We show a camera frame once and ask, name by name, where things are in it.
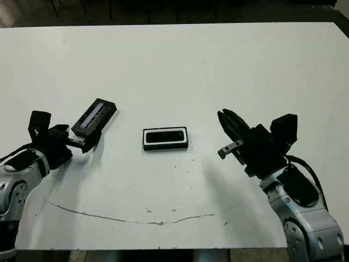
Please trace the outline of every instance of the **white table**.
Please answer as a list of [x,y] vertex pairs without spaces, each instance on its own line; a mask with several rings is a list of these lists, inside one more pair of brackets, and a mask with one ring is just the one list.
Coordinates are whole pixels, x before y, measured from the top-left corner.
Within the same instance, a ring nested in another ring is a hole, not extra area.
[[[283,247],[281,223],[216,116],[299,116],[290,153],[317,172],[349,237],[349,40],[332,23],[0,30],[1,148],[29,141],[32,110],[73,125],[117,104],[95,152],[73,150],[30,194],[19,249]],[[144,152],[142,129],[187,126],[187,151]]]

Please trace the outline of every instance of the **white-bordered black rectangle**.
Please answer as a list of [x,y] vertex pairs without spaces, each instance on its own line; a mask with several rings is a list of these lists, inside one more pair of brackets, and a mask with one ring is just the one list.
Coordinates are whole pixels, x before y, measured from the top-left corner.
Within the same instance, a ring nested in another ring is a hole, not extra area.
[[166,127],[143,129],[144,150],[187,148],[186,127]]

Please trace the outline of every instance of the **black cable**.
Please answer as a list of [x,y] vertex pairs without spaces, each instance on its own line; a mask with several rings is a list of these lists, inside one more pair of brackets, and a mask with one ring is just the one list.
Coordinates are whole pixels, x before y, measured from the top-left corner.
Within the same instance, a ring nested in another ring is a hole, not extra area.
[[328,212],[328,207],[327,207],[327,203],[326,203],[326,199],[325,199],[325,195],[323,194],[323,190],[322,190],[322,187],[321,187],[321,184],[320,184],[320,181],[319,179],[317,178],[314,170],[310,167],[310,165],[308,165],[306,163],[306,161],[298,158],[298,157],[295,157],[295,156],[290,156],[290,155],[286,155],[286,158],[288,161],[290,162],[295,162],[297,164],[300,164],[302,167],[304,167],[308,172],[309,174],[311,175],[312,179],[314,180],[315,182],[315,185],[317,186],[317,188],[320,190],[321,194],[322,194],[322,199],[323,199],[323,205],[325,206],[325,209],[327,210]]
[[3,158],[0,158],[0,163],[2,161],[4,161],[6,158],[9,158],[11,156],[14,156],[15,154],[17,154],[18,152],[24,150],[24,149],[28,149],[30,147],[31,143],[29,144],[25,144],[23,146],[21,146],[20,148],[16,149],[15,151],[13,151],[12,153],[9,153],[7,156],[3,157]]

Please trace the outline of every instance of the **scratch mark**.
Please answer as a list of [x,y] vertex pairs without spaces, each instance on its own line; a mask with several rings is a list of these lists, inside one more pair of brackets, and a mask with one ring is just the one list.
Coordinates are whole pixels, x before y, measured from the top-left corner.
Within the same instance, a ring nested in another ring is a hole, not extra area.
[[215,216],[216,214],[205,214],[205,215],[201,215],[201,216],[192,216],[192,217],[186,217],[186,218],[182,218],[180,220],[171,222],[171,224],[175,224],[184,220],[188,220],[188,219],[193,219],[193,218],[200,218],[200,217],[207,217],[207,216]]
[[112,221],[118,221],[118,222],[123,222],[123,223],[133,223],[133,224],[148,224],[148,225],[165,225],[165,224],[176,224],[188,219],[193,219],[193,218],[201,218],[201,217],[207,217],[207,216],[215,216],[216,214],[204,214],[204,215],[199,215],[199,216],[191,216],[191,217],[185,217],[176,221],[161,221],[161,222],[155,222],[155,221],[151,221],[151,222],[140,222],[140,221],[129,221],[129,220],[125,220],[125,219],[119,219],[119,218],[114,218],[114,217],[106,217],[106,216],[100,216],[100,215],[94,215],[94,214],[89,214],[89,213],[85,213],[85,212],[79,212],[76,210],[72,210],[72,209],[68,209],[66,207],[57,205],[55,203],[52,203],[51,201],[48,201],[47,199],[44,199],[45,202],[47,202],[48,204],[55,206],[59,209],[74,213],[74,214],[79,214],[79,215],[83,215],[83,216],[87,216],[87,217],[96,217],[96,218],[102,218],[102,219],[107,219],[107,220],[112,220]]
[[149,224],[149,225],[164,225],[164,224],[168,224],[168,223],[170,223],[170,222],[149,222],[149,223],[147,223],[147,224]]

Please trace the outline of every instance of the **black rectangular object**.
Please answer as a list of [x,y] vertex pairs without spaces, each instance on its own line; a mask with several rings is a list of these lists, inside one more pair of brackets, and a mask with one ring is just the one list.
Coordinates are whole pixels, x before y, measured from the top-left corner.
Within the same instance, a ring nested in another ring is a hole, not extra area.
[[88,138],[100,132],[116,111],[115,103],[97,98],[71,128],[75,135]]
[[186,127],[143,129],[143,149],[145,151],[172,148],[188,148]]

